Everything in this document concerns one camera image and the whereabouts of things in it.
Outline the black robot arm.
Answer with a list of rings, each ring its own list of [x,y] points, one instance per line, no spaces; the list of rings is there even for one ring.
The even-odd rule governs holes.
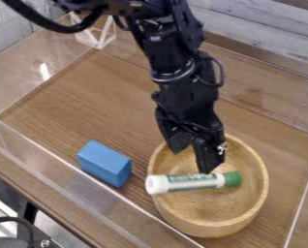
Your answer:
[[[202,24],[185,0],[55,0],[70,11],[122,17],[150,64],[154,119],[165,144],[177,154],[190,147],[197,171],[210,173],[225,161],[223,125],[214,113],[223,68],[198,47]]]

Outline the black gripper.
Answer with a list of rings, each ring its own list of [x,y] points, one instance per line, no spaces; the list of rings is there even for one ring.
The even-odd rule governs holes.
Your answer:
[[[210,174],[225,162],[227,148],[223,126],[214,113],[225,75],[218,65],[219,79],[215,79],[214,63],[218,61],[198,51],[181,64],[163,61],[151,64],[151,79],[158,86],[151,94],[158,130],[173,154],[193,139],[197,170],[203,174]]]

